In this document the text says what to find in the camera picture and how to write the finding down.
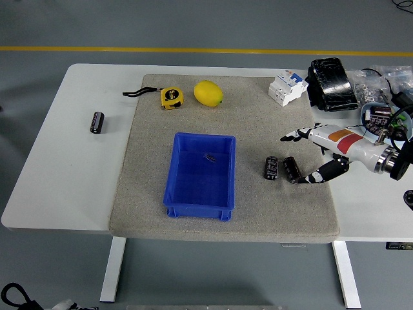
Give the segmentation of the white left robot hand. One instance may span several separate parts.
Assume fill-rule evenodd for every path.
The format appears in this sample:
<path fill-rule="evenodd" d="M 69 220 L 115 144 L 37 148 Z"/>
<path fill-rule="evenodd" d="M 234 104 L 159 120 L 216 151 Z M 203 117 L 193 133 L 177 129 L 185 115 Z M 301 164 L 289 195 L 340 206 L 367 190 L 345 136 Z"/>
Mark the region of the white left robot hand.
<path fill-rule="evenodd" d="M 71 299 L 63 300 L 53 306 L 52 310 L 99 310 L 98 307 L 83 307 Z"/>

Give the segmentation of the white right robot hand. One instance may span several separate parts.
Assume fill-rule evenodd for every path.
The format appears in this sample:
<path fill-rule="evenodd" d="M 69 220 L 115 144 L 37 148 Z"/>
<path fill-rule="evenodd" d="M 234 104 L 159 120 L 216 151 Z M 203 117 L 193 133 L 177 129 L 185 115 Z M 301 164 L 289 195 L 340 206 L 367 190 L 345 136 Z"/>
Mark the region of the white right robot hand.
<path fill-rule="evenodd" d="M 353 161 L 361 162 L 371 172 L 384 172 L 387 144 L 375 145 L 363 136 L 337 125 L 297 129 L 280 140 L 297 142 L 301 139 L 310 140 L 322 149 L 329 150 L 333 159 L 308 176 L 301 177 L 297 183 L 325 183 L 346 173 Z"/>

